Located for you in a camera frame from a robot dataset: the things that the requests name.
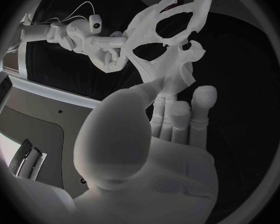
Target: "cable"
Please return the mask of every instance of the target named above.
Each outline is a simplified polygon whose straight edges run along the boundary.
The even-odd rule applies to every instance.
[[[87,20],[85,17],[80,16],[80,15],[73,16],[73,17],[70,18],[70,16],[71,16],[72,14],[74,14],[82,5],[84,5],[84,4],[86,4],[86,3],[90,3],[90,4],[91,4],[92,9],[93,9],[93,15],[95,15],[95,11],[94,11],[94,7],[93,7],[92,3],[89,2],[89,1],[85,1],[85,2],[83,2],[81,5],[79,5],[67,18],[63,19],[62,21],[60,21],[59,18],[57,18],[57,17],[50,18],[50,19],[48,19],[48,20],[45,21],[45,22],[32,22],[32,21],[29,19],[28,16],[27,16],[27,19],[28,19],[28,21],[29,21],[31,24],[46,24],[46,23],[52,23],[52,21],[49,21],[49,20],[52,20],[52,19],[57,19],[58,22],[63,22],[63,21],[68,21],[68,20],[70,20],[70,19],[72,19],[72,18],[74,18],[74,17],[82,17],[82,18],[84,18],[85,20]]]

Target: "robotic arm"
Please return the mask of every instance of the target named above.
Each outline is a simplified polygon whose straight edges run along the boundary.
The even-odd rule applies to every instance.
[[[23,42],[46,40],[59,43],[69,51],[89,56],[92,63],[105,73],[120,71],[128,61],[126,56],[120,56],[120,48],[127,39],[119,31],[110,37],[99,37],[101,29],[102,20],[98,14],[91,15],[89,20],[79,19],[69,25],[21,24],[8,52],[15,51]]]

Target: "wire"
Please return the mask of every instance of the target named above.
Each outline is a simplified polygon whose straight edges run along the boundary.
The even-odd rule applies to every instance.
[[[70,19],[72,19],[72,18],[74,18],[74,17],[82,17],[82,18],[84,18],[85,20],[87,20],[85,17],[80,16],[80,15],[73,16],[73,17],[70,18],[70,16],[71,16],[72,14],[74,14],[82,5],[84,5],[84,4],[86,4],[86,3],[90,3],[90,4],[91,4],[92,9],[93,9],[93,15],[95,15],[95,11],[94,11],[94,7],[93,7],[92,3],[89,2],[89,1],[85,1],[85,2],[83,2],[81,5],[79,5],[67,18],[63,19],[62,21],[60,21],[59,18],[57,18],[57,17],[50,18],[50,19],[48,19],[48,20],[45,21],[45,22],[32,22],[32,21],[29,19],[28,16],[27,16],[27,19],[28,19],[28,21],[29,21],[31,24],[46,24],[46,23],[52,23],[52,21],[49,21],[49,20],[52,20],[52,19],[57,19],[58,22],[63,22],[63,21],[68,21],[68,20],[70,20]]]

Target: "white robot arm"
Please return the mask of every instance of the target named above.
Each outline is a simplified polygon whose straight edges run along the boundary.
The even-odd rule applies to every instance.
[[[18,27],[8,52],[16,50],[23,42],[46,40],[59,43],[63,48],[88,55],[92,63],[105,73],[122,70],[128,59],[120,56],[120,48],[126,42],[122,33],[116,31],[110,37],[99,37],[101,17],[91,15],[89,20],[79,19],[69,25],[52,23]]]

